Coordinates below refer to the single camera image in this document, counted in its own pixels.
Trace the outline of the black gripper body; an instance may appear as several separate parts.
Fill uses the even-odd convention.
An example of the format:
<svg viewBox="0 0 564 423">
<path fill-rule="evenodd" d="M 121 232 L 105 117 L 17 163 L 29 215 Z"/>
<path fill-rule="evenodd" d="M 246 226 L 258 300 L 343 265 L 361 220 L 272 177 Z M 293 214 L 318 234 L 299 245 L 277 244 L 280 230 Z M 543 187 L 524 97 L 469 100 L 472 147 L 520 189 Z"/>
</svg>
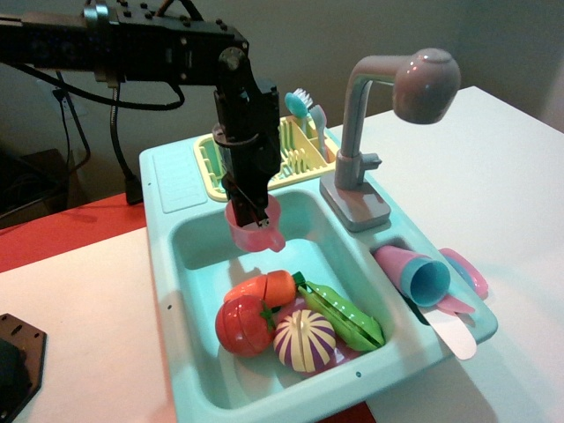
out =
<svg viewBox="0 0 564 423">
<path fill-rule="evenodd" d="M 260 132 L 237 141 L 227 136 L 223 125 L 215 125 L 212 137 L 225 170 L 221 184 L 228 199 L 253 207 L 268 204 L 268 183 L 280 169 L 279 132 Z"/>
</svg>

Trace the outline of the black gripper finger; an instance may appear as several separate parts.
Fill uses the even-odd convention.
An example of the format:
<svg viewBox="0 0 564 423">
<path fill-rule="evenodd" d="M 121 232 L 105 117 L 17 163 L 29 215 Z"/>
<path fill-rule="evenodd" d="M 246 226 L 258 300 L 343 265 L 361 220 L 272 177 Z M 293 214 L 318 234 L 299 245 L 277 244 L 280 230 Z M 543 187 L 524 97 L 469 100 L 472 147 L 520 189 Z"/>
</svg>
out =
<svg viewBox="0 0 564 423">
<path fill-rule="evenodd" d="M 248 224 L 253 223 L 259 227 L 268 226 L 269 216 L 266 211 L 268 205 L 269 204 L 267 200 L 261 200 L 254 203 L 248 201 L 248 205 L 247 205 Z"/>
<path fill-rule="evenodd" d="M 253 223 L 253 209 L 251 202 L 247 199 L 246 195 L 239 189 L 233 189 L 230 191 L 229 196 L 236 225 L 238 227 L 243 227 Z"/>
</svg>

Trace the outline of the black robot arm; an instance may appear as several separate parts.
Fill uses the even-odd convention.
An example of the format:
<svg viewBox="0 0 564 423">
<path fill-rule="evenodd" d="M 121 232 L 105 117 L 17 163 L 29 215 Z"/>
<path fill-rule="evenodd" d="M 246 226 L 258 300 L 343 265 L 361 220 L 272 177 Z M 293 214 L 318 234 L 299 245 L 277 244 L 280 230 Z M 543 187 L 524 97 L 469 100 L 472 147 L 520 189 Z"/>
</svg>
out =
<svg viewBox="0 0 564 423">
<path fill-rule="evenodd" d="M 121 83 L 210 86 L 213 131 L 225 169 L 222 185 L 239 226 L 271 223 L 268 183 L 280 169 L 279 94 L 256 78 L 247 40 L 221 20 L 206 21 L 192 2 L 184 14 L 120 1 L 89 1 L 78 16 L 28 12 L 1 17 L 1 60 L 50 80 L 52 71 L 91 72 Z"/>
</svg>

